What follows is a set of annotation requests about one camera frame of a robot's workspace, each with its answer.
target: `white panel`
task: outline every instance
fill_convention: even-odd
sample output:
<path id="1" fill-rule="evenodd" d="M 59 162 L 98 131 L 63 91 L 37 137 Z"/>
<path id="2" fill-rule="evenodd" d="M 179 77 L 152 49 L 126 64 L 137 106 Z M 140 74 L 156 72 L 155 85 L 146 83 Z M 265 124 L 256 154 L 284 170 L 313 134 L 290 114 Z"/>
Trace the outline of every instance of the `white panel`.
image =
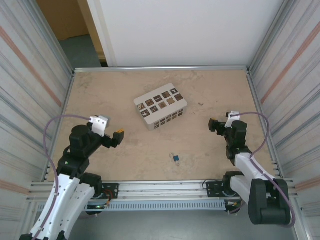
<path id="1" fill-rule="evenodd" d="M 282 0 L 88 0 L 111 67 L 248 65 Z"/>

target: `gray floor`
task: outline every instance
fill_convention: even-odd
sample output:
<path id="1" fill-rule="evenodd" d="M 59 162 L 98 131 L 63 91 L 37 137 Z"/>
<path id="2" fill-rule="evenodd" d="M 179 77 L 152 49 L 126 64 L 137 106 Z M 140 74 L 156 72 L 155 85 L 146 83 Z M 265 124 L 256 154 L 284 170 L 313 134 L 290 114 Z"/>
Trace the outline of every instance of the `gray floor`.
<path id="1" fill-rule="evenodd" d="M 224 211 L 105 212 L 79 219 L 69 240 L 293 240 L 293 230 L 253 225 L 248 209 Z"/>
<path id="2" fill-rule="evenodd" d="M 101 68 L 90 35 L 71 37 L 59 43 L 73 68 Z"/>

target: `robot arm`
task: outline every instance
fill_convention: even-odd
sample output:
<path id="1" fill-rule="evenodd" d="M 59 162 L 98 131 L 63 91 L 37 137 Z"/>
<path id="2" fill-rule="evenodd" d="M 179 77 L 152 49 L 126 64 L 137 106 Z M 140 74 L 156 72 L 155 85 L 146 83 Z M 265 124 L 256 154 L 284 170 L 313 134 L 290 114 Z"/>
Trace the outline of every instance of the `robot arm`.
<path id="1" fill-rule="evenodd" d="M 20 240 L 31 240 L 37 235 L 37 240 L 66 240 L 79 215 L 88 201 L 102 193 L 101 176 L 85 173 L 89 166 L 89 157 L 100 147 L 116 148 L 124 139 L 124 131 L 120 129 L 113 138 L 105 134 L 109 119 L 104 116 L 92 116 L 87 125 L 75 126 L 69 137 L 70 146 L 58 162 L 57 174 L 59 186 L 54 182 L 45 207 L 31 229 L 30 234 L 24 234 Z M 57 198 L 53 203 L 55 190 Z M 48 219 L 41 228 L 45 217 Z"/>
<path id="2" fill-rule="evenodd" d="M 246 146 L 247 124 L 240 121 L 239 112 L 226 114 L 227 122 L 214 118 L 209 121 L 209 130 L 217 132 L 226 140 L 226 156 L 241 173 L 227 172 L 224 188 L 237 193 L 248 205 L 248 214 L 253 224 L 288 225 L 290 208 L 279 191 L 267 177 L 274 180 L 288 197 L 288 185 L 283 179 L 275 179 L 256 161 Z"/>

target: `white box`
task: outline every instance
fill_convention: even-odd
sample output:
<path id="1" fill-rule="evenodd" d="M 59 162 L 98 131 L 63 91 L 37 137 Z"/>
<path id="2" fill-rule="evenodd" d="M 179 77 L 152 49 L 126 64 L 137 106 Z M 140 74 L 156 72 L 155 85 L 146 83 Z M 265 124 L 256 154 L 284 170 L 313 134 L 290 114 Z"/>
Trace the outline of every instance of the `white box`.
<path id="1" fill-rule="evenodd" d="M 172 83 L 140 96 L 133 102 L 150 131 L 181 118 L 188 106 Z"/>

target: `wooden tabletop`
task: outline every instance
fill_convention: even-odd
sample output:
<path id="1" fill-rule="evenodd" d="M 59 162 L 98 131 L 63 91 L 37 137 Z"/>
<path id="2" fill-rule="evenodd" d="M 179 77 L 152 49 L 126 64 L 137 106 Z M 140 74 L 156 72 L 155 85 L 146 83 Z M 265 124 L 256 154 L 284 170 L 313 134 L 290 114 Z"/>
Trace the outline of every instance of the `wooden tabletop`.
<path id="1" fill-rule="evenodd" d="M 136 111 L 134 99 L 172 83 L 188 102 L 186 114 L 149 131 Z M 104 181 L 221 179 L 236 171 L 226 157 L 226 141 L 210 132 L 209 119 L 226 121 L 228 111 L 256 111 L 246 74 L 242 70 L 79 72 L 75 75 L 66 114 L 111 117 L 106 133 L 124 128 L 117 148 L 100 147 L 91 157 L 87 173 Z M 264 135 L 257 116 L 243 116 L 248 124 L 246 142 L 257 149 Z M 69 145 L 71 129 L 85 121 L 65 118 L 54 153 L 57 165 Z M 180 158 L 175 165 L 169 154 Z M 273 165 L 265 146 L 257 161 L 271 174 Z"/>

